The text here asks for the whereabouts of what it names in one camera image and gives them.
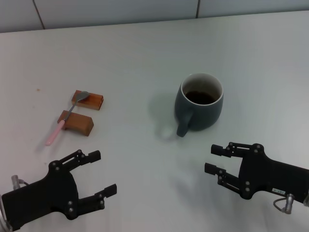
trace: wooden block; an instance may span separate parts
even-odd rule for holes
[[[68,111],[66,110],[62,111],[62,114],[60,115],[57,122],[59,123],[61,120],[63,120],[66,117],[67,113]],[[94,125],[93,125],[93,121],[91,117],[76,114],[76,113],[71,113],[68,120],[63,125],[62,129],[63,130],[70,129],[70,130],[78,131],[79,133],[85,136],[89,136],[93,126]]]
[[[81,92],[80,90],[75,91],[74,96],[72,98],[72,104],[75,104],[76,95],[79,94],[80,92]],[[104,98],[102,95],[90,93],[89,97],[87,97],[85,100],[79,101],[77,105],[93,110],[99,110],[102,106],[103,101]]]

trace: label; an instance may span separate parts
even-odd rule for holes
[[[282,190],[280,190],[280,189],[276,189],[276,188],[272,188],[272,191],[273,191],[273,192],[280,193],[280,194],[282,194],[282,195],[284,195],[284,194],[285,194],[285,191],[282,191]]]

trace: coffee mug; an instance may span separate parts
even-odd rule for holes
[[[220,81],[206,73],[191,74],[181,83],[175,101],[175,116],[179,122],[177,135],[184,137],[188,130],[210,127],[218,120],[222,105]]]

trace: wall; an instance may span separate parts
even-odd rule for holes
[[[32,0],[0,0],[0,32],[40,29]]]
[[[35,0],[47,29],[195,18],[198,0]]]
[[[200,0],[198,16],[214,17],[309,10],[309,0]]]

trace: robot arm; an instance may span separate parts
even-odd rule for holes
[[[99,151],[89,153],[81,150],[51,162],[49,171],[42,180],[19,186],[20,181],[12,178],[14,190],[0,196],[0,232],[16,231],[24,224],[52,212],[61,212],[67,219],[104,209],[104,198],[117,193],[116,184],[111,185],[93,196],[79,199],[71,170],[78,166],[101,159]]]
[[[242,158],[239,176],[205,163],[205,172],[218,175],[218,184],[249,200],[257,191],[271,192],[284,198],[274,201],[274,206],[291,214],[293,201],[309,205],[309,170],[271,160],[264,153],[261,144],[229,143],[226,148],[211,146],[211,153],[217,156]],[[286,200],[280,209],[276,202]]]

